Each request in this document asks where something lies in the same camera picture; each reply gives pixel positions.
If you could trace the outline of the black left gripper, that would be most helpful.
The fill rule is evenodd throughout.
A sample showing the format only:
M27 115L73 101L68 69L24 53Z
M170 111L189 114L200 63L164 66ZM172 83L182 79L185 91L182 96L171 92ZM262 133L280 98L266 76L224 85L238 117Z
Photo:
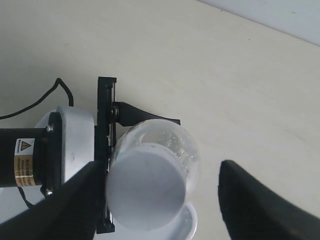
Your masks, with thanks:
M96 233L115 232L114 221L106 201L106 178L112 154L112 142L109 141L110 126L113 120L113 102L115 101L115 77L100 76L97 80L97 116L94 136L94 160L102 164L102 209L99 214ZM180 125L179 119L166 118L146 112L126 102L114 102L116 122L123 127L132 127L147 120L166 120Z

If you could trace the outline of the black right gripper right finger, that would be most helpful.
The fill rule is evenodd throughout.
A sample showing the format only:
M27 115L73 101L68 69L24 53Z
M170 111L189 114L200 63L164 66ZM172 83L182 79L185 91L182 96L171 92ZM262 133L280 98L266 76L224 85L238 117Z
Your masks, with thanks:
M320 219L266 187L233 160L220 164L218 202L232 240L318 240Z

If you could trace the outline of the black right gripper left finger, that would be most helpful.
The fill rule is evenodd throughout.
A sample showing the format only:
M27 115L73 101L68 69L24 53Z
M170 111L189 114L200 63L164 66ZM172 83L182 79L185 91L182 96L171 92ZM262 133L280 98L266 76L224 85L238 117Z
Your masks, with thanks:
M106 173L89 162L51 196L0 225L2 240L92 240L104 208Z

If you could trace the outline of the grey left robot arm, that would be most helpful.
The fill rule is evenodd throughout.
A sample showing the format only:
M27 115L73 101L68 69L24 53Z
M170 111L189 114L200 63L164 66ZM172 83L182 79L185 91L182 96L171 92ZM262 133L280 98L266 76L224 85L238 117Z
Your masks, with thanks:
M58 78L68 106L43 117L36 128L0 131L0 186L40 186L44 201L0 225L3 240L92 240L115 231L106 182L116 147L116 124L131 127L156 115L115 100L114 77L97 81L97 119L75 108Z

